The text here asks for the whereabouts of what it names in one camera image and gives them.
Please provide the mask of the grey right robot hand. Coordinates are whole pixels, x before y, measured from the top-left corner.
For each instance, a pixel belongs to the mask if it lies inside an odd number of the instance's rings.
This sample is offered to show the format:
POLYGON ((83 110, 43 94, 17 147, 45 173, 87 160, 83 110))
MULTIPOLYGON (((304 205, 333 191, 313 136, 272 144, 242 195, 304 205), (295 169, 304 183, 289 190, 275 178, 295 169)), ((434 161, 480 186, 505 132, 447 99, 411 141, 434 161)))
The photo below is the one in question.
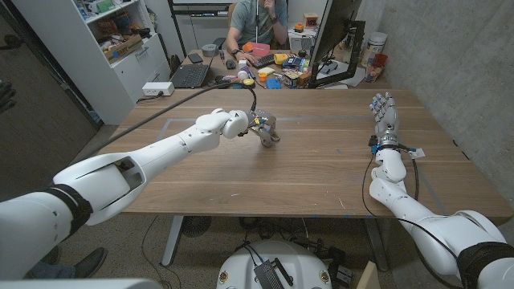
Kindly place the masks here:
POLYGON ((396 145, 398 143, 399 119, 393 96, 377 93, 369 105, 375 119, 375 134, 378 146, 396 145))

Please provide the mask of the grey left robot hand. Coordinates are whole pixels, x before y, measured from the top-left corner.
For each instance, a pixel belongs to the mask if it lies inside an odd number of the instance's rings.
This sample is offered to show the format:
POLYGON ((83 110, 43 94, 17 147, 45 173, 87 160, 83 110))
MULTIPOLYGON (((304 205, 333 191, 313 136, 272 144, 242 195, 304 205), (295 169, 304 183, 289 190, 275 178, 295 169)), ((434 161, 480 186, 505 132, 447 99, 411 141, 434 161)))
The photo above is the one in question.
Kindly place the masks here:
POLYGON ((249 131, 259 136, 261 145, 270 148, 274 143, 280 141, 280 136, 275 131, 276 118, 261 109, 247 113, 249 131))

